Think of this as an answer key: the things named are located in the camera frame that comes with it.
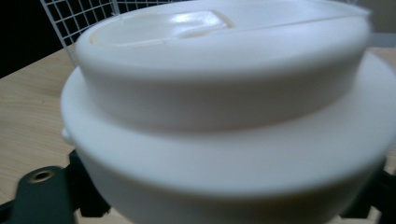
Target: white wire rack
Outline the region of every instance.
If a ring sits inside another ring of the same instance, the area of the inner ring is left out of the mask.
[[[74,44],[97,22],[143,7],[189,0],[40,0],[74,66],[78,65]],[[333,0],[356,5],[358,0]]]

